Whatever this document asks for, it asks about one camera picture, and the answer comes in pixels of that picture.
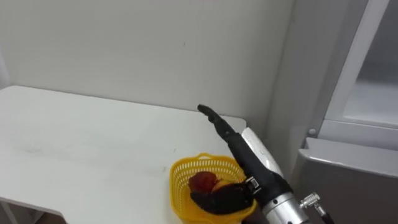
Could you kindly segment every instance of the refrigerator door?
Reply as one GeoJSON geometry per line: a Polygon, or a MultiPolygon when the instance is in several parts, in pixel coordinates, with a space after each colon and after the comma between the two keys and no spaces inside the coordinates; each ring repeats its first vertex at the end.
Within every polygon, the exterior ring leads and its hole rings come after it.
{"type": "Polygon", "coordinates": [[[335,223],[398,223],[398,151],[307,138],[290,183],[297,198],[318,193],[335,223]]]}

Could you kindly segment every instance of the white wall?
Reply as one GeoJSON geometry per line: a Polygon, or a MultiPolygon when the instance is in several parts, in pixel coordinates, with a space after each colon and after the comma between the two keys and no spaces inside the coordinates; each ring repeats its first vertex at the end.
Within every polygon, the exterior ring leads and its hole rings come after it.
{"type": "Polygon", "coordinates": [[[13,85],[195,110],[262,130],[293,0],[2,0],[13,85]]]}

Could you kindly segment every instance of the yellow plastic basket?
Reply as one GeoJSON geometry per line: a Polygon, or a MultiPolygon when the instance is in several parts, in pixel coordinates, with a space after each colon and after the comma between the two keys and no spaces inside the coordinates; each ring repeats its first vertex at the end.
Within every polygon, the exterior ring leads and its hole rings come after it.
{"type": "Polygon", "coordinates": [[[170,170],[170,201],[174,212],[185,224],[210,223],[232,224],[240,223],[250,215],[257,203],[245,210],[229,215],[213,215],[199,208],[190,197],[188,180],[199,171],[210,171],[217,178],[231,182],[242,182],[246,177],[238,163],[227,156],[212,156],[201,153],[195,157],[188,157],[177,161],[170,170]]]}

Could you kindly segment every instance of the silver metal cylinder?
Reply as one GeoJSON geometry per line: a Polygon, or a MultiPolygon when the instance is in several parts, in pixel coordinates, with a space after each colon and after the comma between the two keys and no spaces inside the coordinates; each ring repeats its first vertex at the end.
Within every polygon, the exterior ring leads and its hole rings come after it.
{"type": "Polygon", "coordinates": [[[292,193],[278,196],[262,209],[262,213],[270,224],[310,223],[292,193]]]}

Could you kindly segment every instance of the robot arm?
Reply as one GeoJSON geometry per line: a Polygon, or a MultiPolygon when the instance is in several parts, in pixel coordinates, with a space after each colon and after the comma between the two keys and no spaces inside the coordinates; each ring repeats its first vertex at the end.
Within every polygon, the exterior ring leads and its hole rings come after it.
{"type": "Polygon", "coordinates": [[[246,185],[270,224],[310,223],[303,210],[309,207],[315,207],[326,224],[333,223],[319,205],[317,194],[311,194],[298,203],[274,158],[251,129],[246,128],[240,135],[211,108],[198,105],[198,110],[208,117],[218,135],[228,144],[248,177],[246,185]]]}

